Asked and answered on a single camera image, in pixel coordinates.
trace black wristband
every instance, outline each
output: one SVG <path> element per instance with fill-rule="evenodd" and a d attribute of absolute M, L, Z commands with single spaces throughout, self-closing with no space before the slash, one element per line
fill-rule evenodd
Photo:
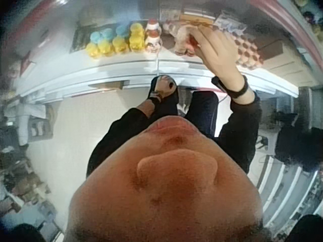
<path fill-rule="evenodd" d="M 246 91 L 248 90 L 248 87 L 249 87 L 248 82 L 247 82 L 247 78 L 245 75 L 243 75 L 243 79 L 244 79 L 244 85 L 243 85 L 243 88 L 239 92 L 231 91 L 228 88 L 226 88 L 225 85 L 221 82 L 221 80 L 218 77 L 212 78 L 212 84 L 214 84 L 215 86 L 220 88 L 222 91 L 225 91 L 230 97 L 238 98 L 238 97 L 242 96 L 243 94 L 245 94 Z"/>

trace blue cap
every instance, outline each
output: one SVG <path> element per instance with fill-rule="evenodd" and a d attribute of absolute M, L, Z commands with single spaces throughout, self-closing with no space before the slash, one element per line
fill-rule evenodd
<path fill-rule="evenodd" d="M 103 29 L 101 31 L 101 35 L 103 36 L 103 38 L 107 39 L 108 41 L 111 41 L 115 36 L 111 28 Z"/>
<path fill-rule="evenodd" d="M 92 43 L 97 44 L 100 38 L 101 34 L 99 32 L 91 33 L 90 40 Z"/>
<path fill-rule="evenodd" d="M 123 37 L 123 38 L 129 37 L 129 27 L 128 27 L 128 25 L 119 25 L 116 28 L 116 33 L 117 33 L 117 35 L 119 35 L 120 37 Z"/>

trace tile floor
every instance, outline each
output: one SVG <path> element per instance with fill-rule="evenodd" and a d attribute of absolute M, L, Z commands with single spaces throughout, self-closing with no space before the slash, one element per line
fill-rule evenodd
<path fill-rule="evenodd" d="M 53 103 L 57 113 L 51 140 L 30 143 L 27 155 L 35 171 L 51 189 L 57 225 L 64 231 L 73 193 L 85 181 L 88 159 L 111 123 L 146 97 L 147 88 L 96 93 Z M 219 104 L 216 135 L 231 114 L 230 99 Z M 257 154 L 249 177 L 256 185 L 263 154 Z"/>

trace hand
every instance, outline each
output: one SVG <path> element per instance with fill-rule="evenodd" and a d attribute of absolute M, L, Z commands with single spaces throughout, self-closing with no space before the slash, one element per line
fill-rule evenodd
<path fill-rule="evenodd" d="M 190 34 L 198 42 L 195 54 L 203 60 L 206 67 L 232 91 L 240 91 L 244 79 L 236 66 L 238 49 L 230 36 L 222 31 L 205 26 L 191 28 Z"/>
<path fill-rule="evenodd" d="M 172 95 L 176 90 L 176 83 L 173 78 L 167 75 L 161 75 L 158 77 L 155 87 L 155 92 L 160 94 L 162 98 Z"/>

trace white floor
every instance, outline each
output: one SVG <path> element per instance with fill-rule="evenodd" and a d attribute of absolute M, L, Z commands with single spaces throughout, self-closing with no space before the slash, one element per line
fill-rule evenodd
<path fill-rule="evenodd" d="M 30 143 L 27 156 L 36 173 L 51 189 L 48 198 L 58 211 L 56 223 L 63 231 L 67 225 L 70 199 L 85 181 L 87 162 L 95 145 L 111 123 L 129 108 L 140 104 L 147 93 L 147 88 L 110 91 L 53 104 L 57 110 L 54 137 Z M 226 98 L 219 105 L 216 135 L 230 114 L 230 99 Z M 263 167 L 262 156 L 256 154 L 250 168 L 249 177 L 255 185 Z"/>

